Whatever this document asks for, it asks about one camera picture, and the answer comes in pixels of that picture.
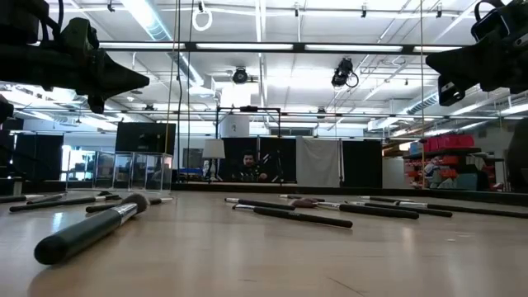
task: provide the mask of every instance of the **man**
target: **man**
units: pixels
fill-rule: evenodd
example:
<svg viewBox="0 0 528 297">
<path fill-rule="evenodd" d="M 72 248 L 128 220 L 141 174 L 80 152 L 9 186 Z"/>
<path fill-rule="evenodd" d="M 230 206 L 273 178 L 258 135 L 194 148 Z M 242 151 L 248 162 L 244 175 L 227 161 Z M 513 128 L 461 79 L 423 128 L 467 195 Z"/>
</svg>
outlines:
<svg viewBox="0 0 528 297">
<path fill-rule="evenodd" d="M 243 165 L 238 172 L 233 174 L 235 181 L 241 182 L 264 182 L 267 174 L 260 172 L 260 167 L 255 162 L 255 154 L 252 151 L 243 152 Z"/>
</svg>

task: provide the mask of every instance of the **lampshade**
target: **lampshade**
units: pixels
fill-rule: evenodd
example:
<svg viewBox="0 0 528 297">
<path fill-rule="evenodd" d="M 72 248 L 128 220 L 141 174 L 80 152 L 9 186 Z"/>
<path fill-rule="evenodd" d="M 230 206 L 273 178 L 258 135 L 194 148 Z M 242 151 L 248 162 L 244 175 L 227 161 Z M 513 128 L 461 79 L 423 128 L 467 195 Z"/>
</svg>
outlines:
<svg viewBox="0 0 528 297">
<path fill-rule="evenodd" d="M 224 141 L 222 139 L 206 139 L 202 158 L 225 158 Z"/>
</svg>

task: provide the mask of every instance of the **black partition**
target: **black partition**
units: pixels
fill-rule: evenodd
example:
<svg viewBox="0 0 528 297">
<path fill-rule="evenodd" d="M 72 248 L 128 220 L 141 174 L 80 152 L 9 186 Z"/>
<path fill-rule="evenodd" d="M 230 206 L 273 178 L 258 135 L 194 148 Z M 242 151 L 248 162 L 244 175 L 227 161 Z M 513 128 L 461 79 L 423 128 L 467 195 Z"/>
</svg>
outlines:
<svg viewBox="0 0 528 297">
<path fill-rule="evenodd" d="M 12 158 L 14 136 L 9 131 L 0 130 L 0 178 L 7 178 L 9 161 Z"/>
<path fill-rule="evenodd" d="M 343 186 L 382 188 L 380 141 L 343 141 Z"/>
<path fill-rule="evenodd" d="M 232 175 L 243 165 L 243 152 L 250 150 L 257 155 L 257 138 L 223 138 L 225 159 L 219 161 L 218 176 L 225 182 L 232 181 Z"/>
<path fill-rule="evenodd" d="M 296 182 L 296 145 L 295 139 L 260 138 L 260 159 L 269 158 L 266 170 L 274 176 L 281 170 L 284 182 Z"/>
<path fill-rule="evenodd" d="M 24 172 L 28 180 L 57 181 L 60 179 L 63 143 L 62 135 L 19 134 L 13 165 Z"/>
<path fill-rule="evenodd" d="M 165 153 L 165 140 L 167 153 L 174 153 L 174 139 L 176 125 L 156 123 L 119 123 L 115 137 L 116 152 L 136 153 Z"/>
</svg>

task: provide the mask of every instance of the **motion capture camera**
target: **motion capture camera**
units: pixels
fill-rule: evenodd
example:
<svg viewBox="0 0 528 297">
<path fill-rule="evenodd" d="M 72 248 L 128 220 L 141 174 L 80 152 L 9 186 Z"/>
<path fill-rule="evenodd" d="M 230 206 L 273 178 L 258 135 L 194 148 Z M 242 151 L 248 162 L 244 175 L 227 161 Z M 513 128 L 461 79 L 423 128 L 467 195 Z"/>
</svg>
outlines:
<svg viewBox="0 0 528 297">
<path fill-rule="evenodd" d="M 49 10 L 44 0 L 0 1 L 0 81 L 39 85 L 46 91 L 73 89 L 87 95 L 90 109 L 98 114 L 107 98 L 148 86 L 149 78 L 117 64 L 99 48 L 97 31 L 88 20 L 74 18 L 61 32 L 64 6 L 60 4 L 58 23 Z"/>
<path fill-rule="evenodd" d="M 480 4 L 495 8 L 480 17 Z M 471 35 L 477 44 L 430 54 L 426 64 L 435 69 L 441 106 L 464 99 L 465 91 L 480 84 L 485 92 L 507 87 L 511 94 L 528 89 L 528 2 L 485 0 L 475 6 Z"/>
<path fill-rule="evenodd" d="M 351 59 L 343 58 L 333 74 L 332 85 L 342 87 L 347 85 L 350 76 L 354 73 L 354 65 Z"/>
</svg>

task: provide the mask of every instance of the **white curtain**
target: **white curtain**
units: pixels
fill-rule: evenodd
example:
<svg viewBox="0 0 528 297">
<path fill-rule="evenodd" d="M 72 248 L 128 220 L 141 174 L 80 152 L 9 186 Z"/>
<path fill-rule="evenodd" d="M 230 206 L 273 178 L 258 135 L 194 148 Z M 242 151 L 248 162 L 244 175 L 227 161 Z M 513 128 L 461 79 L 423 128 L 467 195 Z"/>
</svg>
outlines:
<svg viewBox="0 0 528 297">
<path fill-rule="evenodd" d="M 337 140 L 297 137 L 297 185 L 339 187 Z"/>
</svg>

